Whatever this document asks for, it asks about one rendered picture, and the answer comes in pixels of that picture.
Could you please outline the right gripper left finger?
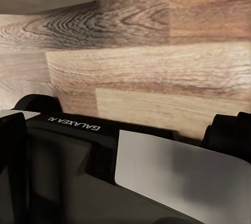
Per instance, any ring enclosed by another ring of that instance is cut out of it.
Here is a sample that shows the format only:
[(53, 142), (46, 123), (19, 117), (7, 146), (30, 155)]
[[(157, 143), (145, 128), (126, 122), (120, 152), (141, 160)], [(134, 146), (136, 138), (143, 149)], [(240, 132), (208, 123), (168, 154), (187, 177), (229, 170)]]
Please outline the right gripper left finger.
[(0, 175), (27, 132), (22, 112), (0, 118)]

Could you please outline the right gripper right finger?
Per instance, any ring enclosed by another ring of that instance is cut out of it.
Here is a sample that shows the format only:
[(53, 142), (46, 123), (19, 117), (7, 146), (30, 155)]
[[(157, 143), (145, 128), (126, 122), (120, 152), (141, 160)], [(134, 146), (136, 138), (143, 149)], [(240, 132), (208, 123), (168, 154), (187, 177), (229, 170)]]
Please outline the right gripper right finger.
[(236, 118), (234, 130), (251, 154), (251, 114), (239, 112)]

